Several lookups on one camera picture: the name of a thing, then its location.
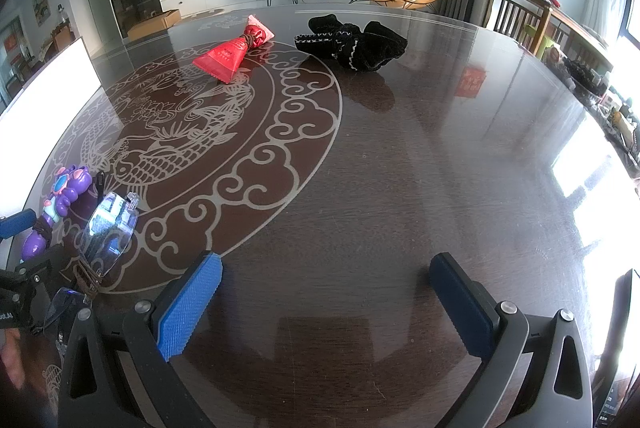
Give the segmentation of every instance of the dark blue gripper pad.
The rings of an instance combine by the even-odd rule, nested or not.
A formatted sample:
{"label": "dark blue gripper pad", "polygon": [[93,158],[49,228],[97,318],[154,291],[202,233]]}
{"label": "dark blue gripper pad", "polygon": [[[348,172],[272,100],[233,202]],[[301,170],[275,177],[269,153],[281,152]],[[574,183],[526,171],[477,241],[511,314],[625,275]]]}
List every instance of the dark blue gripper pad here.
{"label": "dark blue gripper pad", "polygon": [[162,315],[158,325],[158,349],[164,361],[182,353],[221,279],[222,260],[211,253],[200,262]]}
{"label": "dark blue gripper pad", "polygon": [[472,356],[488,360],[494,353],[494,324],[474,296],[475,286],[449,253],[439,253],[429,265],[429,282]]}
{"label": "dark blue gripper pad", "polygon": [[36,223],[36,212],[26,209],[11,217],[0,219],[0,239],[8,239]]}

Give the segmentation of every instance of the screw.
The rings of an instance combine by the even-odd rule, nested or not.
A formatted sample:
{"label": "screw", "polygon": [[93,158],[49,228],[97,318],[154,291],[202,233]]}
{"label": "screw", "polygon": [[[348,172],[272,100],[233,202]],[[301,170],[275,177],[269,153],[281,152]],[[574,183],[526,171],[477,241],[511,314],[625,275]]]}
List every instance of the screw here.
{"label": "screw", "polygon": [[84,307],[83,309],[78,311],[78,319],[81,322],[88,320],[90,316],[91,316],[91,309],[89,309],[89,307]]}
{"label": "screw", "polygon": [[574,321],[574,314],[573,314],[569,309],[561,309],[561,310],[560,310],[560,317],[561,317],[565,322],[572,322],[572,321]]}
{"label": "screw", "polygon": [[518,311],[516,304],[514,304],[513,302],[500,303],[500,309],[502,309],[502,312],[506,314],[515,314]]}
{"label": "screw", "polygon": [[140,300],[138,303],[136,303],[133,309],[135,309],[136,313],[144,314],[146,312],[149,312],[149,309],[151,309],[151,302],[149,302],[149,300]]}

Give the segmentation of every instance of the purple plastic toy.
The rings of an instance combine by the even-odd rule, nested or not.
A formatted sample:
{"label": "purple plastic toy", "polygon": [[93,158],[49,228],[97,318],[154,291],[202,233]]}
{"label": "purple plastic toy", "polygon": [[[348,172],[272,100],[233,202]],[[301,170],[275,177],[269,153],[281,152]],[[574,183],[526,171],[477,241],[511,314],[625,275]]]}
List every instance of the purple plastic toy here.
{"label": "purple plastic toy", "polygon": [[93,182],[89,168],[86,166],[69,168],[64,166],[56,172],[56,182],[51,187],[51,193],[44,201],[42,215],[37,220],[33,231],[22,245],[22,259],[28,261],[42,253],[47,247],[47,240],[37,230],[50,230],[60,221],[60,217],[66,217],[69,206],[78,200],[78,196],[87,191]]}

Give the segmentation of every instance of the cardboard box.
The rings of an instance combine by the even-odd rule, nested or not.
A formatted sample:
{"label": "cardboard box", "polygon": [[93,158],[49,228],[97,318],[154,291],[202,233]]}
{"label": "cardboard box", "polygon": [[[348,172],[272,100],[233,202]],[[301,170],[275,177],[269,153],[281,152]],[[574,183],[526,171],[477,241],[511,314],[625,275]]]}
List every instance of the cardboard box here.
{"label": "cardboard box", "polygon": [[180,22],[180,18],[180,10],[164,12],[137,23],[129,30],[127,36],[129,36],[129,40],[133,41],[158,31],[168,30],[176,22]]}

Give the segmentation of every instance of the red snack wrapper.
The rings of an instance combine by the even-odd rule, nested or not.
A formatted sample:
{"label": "red snack wrapper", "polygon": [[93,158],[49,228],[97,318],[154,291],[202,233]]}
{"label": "red snack wrapper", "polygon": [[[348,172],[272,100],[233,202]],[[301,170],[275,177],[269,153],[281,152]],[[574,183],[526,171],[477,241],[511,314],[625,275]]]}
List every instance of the red snack wrapper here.
{"label": "red snack wrapper", "polygon": [[247,18],[244,33],[238,38],[229,40],[214,47],[193,60],[193,65],[229,83],[244,58],[247,50],[260,47],[274,37],[274,34],[253,15]]}

